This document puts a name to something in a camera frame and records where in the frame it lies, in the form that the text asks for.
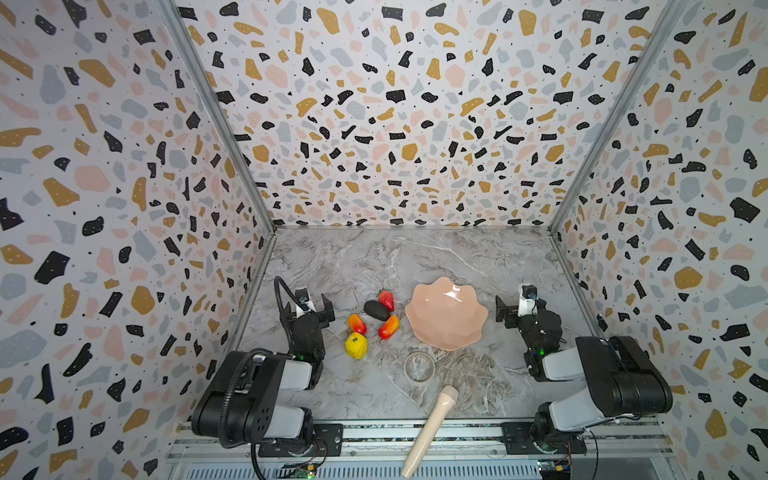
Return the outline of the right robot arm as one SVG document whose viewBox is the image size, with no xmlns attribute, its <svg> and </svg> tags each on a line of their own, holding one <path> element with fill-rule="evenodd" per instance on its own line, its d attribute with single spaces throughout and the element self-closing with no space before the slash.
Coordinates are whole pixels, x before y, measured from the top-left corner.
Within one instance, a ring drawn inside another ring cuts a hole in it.
<svg viewBox="0 0 768 480">
<path fill-rule="evenodd" d="M 561 316 L 547 308 L 532 285 L 522 287 L 515 306 L 497 296 L 495 309 L 495 320 L 520 334 L 526 346 L 526 367 L 534 380 L 586 382 L 565 399 L 541 404 L 526 434 L 506 424 L 508 447 L 529 442 L 543 453 L 568 449 L 581 453 L 585 447 L 580 435 L 591 427 L 671 410 L 670 385 L 634 338 L 580 336 L 574 346 L 563 349 Z"/>
</svg>

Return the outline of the dark fake avocado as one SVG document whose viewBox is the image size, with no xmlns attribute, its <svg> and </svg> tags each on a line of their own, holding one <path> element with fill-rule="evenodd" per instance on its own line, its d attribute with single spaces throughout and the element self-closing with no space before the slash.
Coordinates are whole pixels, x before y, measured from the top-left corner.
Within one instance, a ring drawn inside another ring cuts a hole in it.
<svg viewBox="0 0 768 480">
<path fill-rule="evenodd" d="M 363 310 L 368 316 L 379 321 L 387 321 L 391 316 L 390 310 L 376 300 L 366 301 Z"/>
</svg>

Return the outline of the red fake strawberry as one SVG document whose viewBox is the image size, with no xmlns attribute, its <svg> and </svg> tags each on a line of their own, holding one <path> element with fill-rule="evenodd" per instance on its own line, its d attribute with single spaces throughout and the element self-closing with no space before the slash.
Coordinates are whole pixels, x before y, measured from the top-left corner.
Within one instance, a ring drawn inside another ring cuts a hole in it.
<svg viewBox="0 0 768 480">
<path fill-rule="evenodd" d="M 395 310 L 394 296 L 393 296 L 393 293 L 391 291 L 389 291 L 389 290 L 382 290 L 379 293 L 378 301 L 389 312 L 393 312 Z"/>
</svg>

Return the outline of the red-orange fake mango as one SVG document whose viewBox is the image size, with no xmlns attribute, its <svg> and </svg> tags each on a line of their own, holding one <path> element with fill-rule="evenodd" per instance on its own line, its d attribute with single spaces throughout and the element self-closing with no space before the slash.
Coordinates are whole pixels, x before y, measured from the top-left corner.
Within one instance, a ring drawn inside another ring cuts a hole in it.
<svg viewBox="0 0 768 480">
<path fill-rule="evenodd" d="M 390 339 L 400 328 L 400 320 L 396 315 L 391 315 L 378 331 L 381 340 Z"/>
<path fill-rule="evenodd" d="M 362 336 L 367 334 L 367 326 L 358 314 L 350 315 L 347 320 L 347 325 L 353 333 Z"/>
</svg>

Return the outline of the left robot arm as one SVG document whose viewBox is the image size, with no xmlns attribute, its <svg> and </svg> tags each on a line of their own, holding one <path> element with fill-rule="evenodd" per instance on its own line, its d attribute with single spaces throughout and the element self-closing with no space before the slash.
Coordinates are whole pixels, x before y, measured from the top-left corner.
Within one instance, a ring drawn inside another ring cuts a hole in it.
<svg viewBox="0 0 768 480">
<path fill-rule="evenodd" d="M 317 386 L 326 355 L 322 330 L 335 320 L 335 312 L 324 295 L 319 309 L 305 289 L 298 300 L 281 309 L 292 351 L 256 348 L 227 354 L 191 416 L 195 435 L 215 439 L 227 449 L 268 445 L 279 453 L 304 455 L 315 447 L 318 434 L 311 410 L 280 405 L 278 396 Z"/>
</svg>

